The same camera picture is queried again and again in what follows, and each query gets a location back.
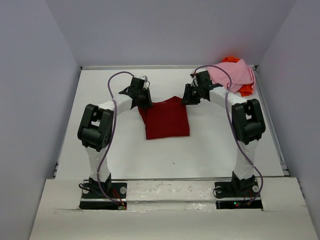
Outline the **dark red t shirt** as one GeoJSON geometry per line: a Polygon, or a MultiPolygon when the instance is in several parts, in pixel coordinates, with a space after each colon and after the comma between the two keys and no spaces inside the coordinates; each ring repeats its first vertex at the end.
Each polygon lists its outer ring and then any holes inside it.
{"type": "Polygon", "coordinates": [[[145,125],[147,140],[190,135],[187,109],[178,96],[155,102],[150,108],[138,108],[138,111],[145,125]]]}

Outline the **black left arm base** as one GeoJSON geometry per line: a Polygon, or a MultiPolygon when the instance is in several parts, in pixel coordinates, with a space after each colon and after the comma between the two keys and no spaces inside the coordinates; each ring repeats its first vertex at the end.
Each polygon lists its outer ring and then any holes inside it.
{"type": "Polygon", "coordinates": [[[91,177],[81,182],[79,208],[82,210],[114,210],[127,209],[128,184],[123,181],[112,181],[111,175],[105,182],[97,182],[91,177]]]}

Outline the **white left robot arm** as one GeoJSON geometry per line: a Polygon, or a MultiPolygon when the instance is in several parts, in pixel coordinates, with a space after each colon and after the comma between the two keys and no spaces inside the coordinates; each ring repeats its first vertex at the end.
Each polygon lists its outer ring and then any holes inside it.
{"type": "Polygon", "coordinates": [[[77,138],[84,146],[89,160],[88,189],[104,198],[112,188],[107,153],[115,134],[117,117],[135,107],[153,106],[147,76],[132,77],[130,85],[117,95],[110,93],[111,100],[99,105],[88,104],[83,112],[77,138]]]}

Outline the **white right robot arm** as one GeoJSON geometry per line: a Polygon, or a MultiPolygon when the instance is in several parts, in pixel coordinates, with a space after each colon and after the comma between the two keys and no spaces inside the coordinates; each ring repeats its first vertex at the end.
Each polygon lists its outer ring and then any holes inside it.
{"type": "Polygon", "coordinates": [[[227,120],[237,145],[236,163],[230,181],[215,183],[217,199],[254,198],[260,194],[254,164],[256,148],[266,124],[260,102],[237,96],[219,83],[213,83],[207,70],[191,73],[192,82],[185,85],[182,103],[197,105],[201,100],[217,104],[226,110],[227,120]]]}

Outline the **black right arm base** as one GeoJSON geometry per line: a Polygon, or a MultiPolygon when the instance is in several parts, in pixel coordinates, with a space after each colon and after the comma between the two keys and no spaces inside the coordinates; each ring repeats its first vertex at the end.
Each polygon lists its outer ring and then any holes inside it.
{"type": "Polygon", "coordinates": [[[230,181],[214,183],[212,194],[215,197],[217,210],[263,209],[263,204],[258,191],[257,180],[246,183],[244,187],[236,186],[230,181]]]}

